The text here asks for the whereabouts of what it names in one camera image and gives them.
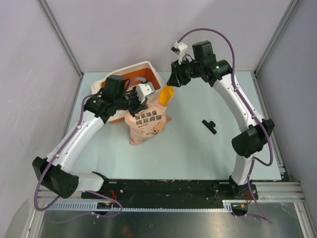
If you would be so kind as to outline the pink cat litter bag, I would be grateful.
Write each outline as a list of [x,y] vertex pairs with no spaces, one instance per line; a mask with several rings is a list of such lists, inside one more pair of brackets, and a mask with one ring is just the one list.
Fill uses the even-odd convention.
[[147,103],[144,109],[132,116],[127,112],[124,116],[125,123],[130,129],[130,144],[139,145],[153,138],[162,132],[171,117],[166,114],[166,109],[170,99],[156,99]]

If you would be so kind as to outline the yellow plastic litter scoop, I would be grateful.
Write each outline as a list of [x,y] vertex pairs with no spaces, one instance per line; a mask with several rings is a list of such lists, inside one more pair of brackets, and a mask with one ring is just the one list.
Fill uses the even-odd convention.
[[174,87],[164,86],[158,97],[159,103],[162,106],[167,107],[170,101],[172,100],[172,98],[174,97],[174,94],[175,94]]

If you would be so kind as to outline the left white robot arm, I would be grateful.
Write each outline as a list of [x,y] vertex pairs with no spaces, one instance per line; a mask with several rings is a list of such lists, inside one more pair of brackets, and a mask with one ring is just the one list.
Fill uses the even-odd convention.
[[34,159],[37,187],[42,185],[61,198],[69,198],[78,191],[92,191],[98,198],[109,194],[104,176],[96,172],[76,175],[71,170],[82,149],[110,117],[118,111],[135,115],[145,109],[155,89],[146,79],[136,85],[132,83],[123,76],[110,75],[104,87],[83,99],[79,120],[71,131],[45,158]]

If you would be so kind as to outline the white orange litter box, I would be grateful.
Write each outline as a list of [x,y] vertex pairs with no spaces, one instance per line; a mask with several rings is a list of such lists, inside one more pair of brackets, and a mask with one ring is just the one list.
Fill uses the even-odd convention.
[[109,74],[101,83],[101,88],[97,93],[86,101],[84,114],[91,113],[95,121],[104,125],[118,111],[129,112],[121,109],[125,94],[136,93],[136,85],[147,82],[153,84],[155,93],[161,88],[156,72],[149,62],[131,65]]

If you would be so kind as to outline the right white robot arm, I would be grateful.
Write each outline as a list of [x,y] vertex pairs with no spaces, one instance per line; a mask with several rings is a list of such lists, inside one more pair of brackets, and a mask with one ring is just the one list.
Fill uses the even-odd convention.
[[175,42],[172,51],[178,59],[171,63],[168,86],[181,87],[193,78],[208,83],[225,101],[237,121],[240,134],[231,140],[236,152],[235,166],[229,177],[229,195],[240,199],[246,194],[251,180],[256,155],[265,145],[274,129],[272,119],[265,119],[251,104],[238,84],[233,68],[226,60],[217,60],[211,42],[202,41],[192,45],[194,58],[187,59],[188,46]]

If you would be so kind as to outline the black bag sealing clip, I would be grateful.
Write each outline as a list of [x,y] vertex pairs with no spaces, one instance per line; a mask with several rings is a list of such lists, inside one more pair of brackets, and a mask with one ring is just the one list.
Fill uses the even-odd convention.
[[215,123],[211,120],[211,121],[206,121],[205,119],[202,120],[203,125],[213,134],[216,135],[217,131],[215,129]]

